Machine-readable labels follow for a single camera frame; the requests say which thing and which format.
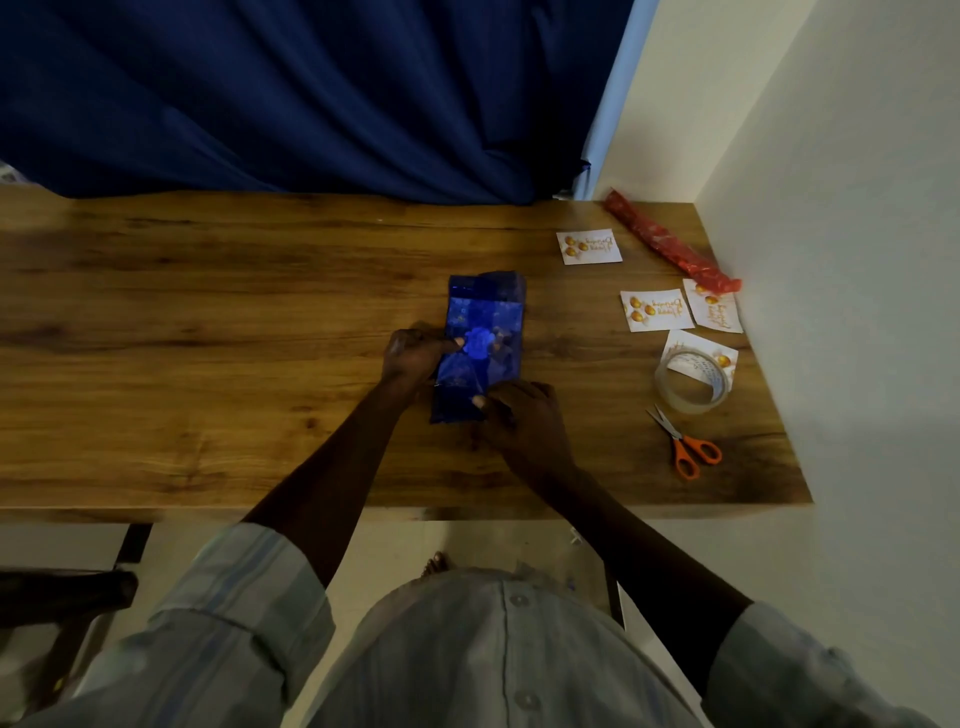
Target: blue wrapping paper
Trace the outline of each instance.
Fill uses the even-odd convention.
[[[444,334],[462,336],[466,343],[440,360],[430,422],[482,420],[470,400],[498,381],[520,376],[526,294],[526,280],[513,271],[450,276]]]

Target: hand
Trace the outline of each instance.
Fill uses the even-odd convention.
[[[396,383],[413,393],[433,374],[440,357],[453,353],[464,345],[464,340],[444,339],[420,328],[402,328],[394,331],[383,352],[381,381]]]
[[[535,491],[577,473],[557,393],[549,384],[514,379],[474,397],[487,420],[480,434],[510,470]]]

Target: light blue shirt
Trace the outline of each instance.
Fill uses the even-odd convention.
[[[269,728],[333,635],[320,580],[274,531],[240,523],[197,556],[147,628],[101,654],[75,695],[23,728]],[[777,611],[754,604],[710,672],[717,728],[923,726]],[[378,603],[328,673],[321,726],[650,726],[698,722],[609,618],[502,571],[455,570]]]

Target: person's right hand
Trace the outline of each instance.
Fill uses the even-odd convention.
[[[576,474],[552,386],[523,379],[501,381],[485,398],[474,397],[473,403],[487,416],[480,434],[531,488],[563,482]]]

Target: tape roll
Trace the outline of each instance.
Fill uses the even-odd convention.
[[[701,373],[707,376],[709,386],[713,389],[713,394],[709,402],[690,401],[670,386],[667,370],[670,362],[681,356],[684,358],[684,364],[696,367]],[[668,354],[660,362],[657,371],[654,372],[654,383],[657,385],[657,390],[666,400],[666,403],[678,412],[683,412],[686,415],[702,415],[704,412],[709,412],[709,410],[725,400],[730,393],[730,380],[727,379],[727,375],[724,374],[720,365],[717,364],[716,360],[711,356],[707,356],[703,352],[698,352],[695,349],[676,349]]]

